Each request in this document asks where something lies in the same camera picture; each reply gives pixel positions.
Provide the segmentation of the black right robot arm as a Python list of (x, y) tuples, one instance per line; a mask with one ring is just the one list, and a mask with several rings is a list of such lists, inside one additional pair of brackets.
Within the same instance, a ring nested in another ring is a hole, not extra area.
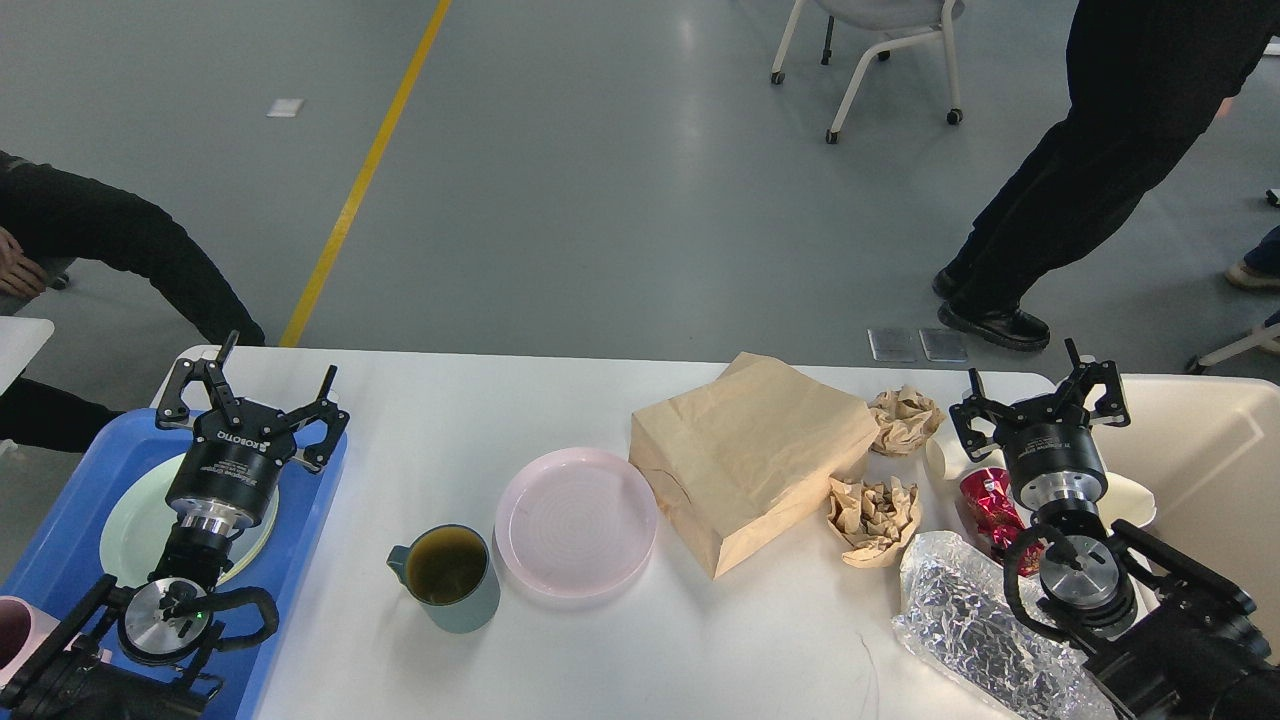
[(1030, 512), (1005, 553), (1004, 594), (1019, 623), (1085, 653), (1084, 670), (1123, 719), (1275, 719), (1277, 667), (1251, 623), (1251, 596), (1134, 524), (1105, 525), (1108, 483), (1096, 425), (1126, 427), (1119, 370), (1068, 342), (1055, 392), (1006, 405), (980, 374), (950, 409), (974, 460), (1000, 450)]

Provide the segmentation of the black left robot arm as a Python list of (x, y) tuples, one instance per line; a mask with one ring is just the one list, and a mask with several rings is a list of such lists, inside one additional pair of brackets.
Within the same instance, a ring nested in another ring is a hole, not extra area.
[(3, 598), (12, 719), (248, 719), (335, 493), (349, 414), (236, 395), (212, 359), (177, 360), (156, 409), (110, 423)]

